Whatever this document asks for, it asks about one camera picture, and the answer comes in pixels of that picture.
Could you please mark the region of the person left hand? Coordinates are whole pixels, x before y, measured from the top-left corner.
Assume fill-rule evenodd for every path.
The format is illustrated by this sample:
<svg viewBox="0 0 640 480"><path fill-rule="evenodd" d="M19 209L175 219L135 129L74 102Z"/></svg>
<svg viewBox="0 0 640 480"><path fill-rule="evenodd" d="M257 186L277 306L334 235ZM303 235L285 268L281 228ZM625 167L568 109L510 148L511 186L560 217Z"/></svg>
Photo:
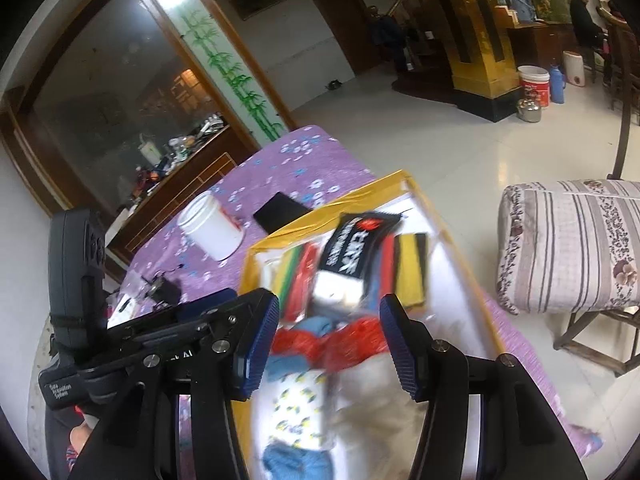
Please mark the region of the person left hand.
<svg viewBox="0 0 640 480"><path fill-rule="evenodd" d="M70 430L70 445L77 455L81 453L91 434L92 428L89 427L85 422Z"/></svg>

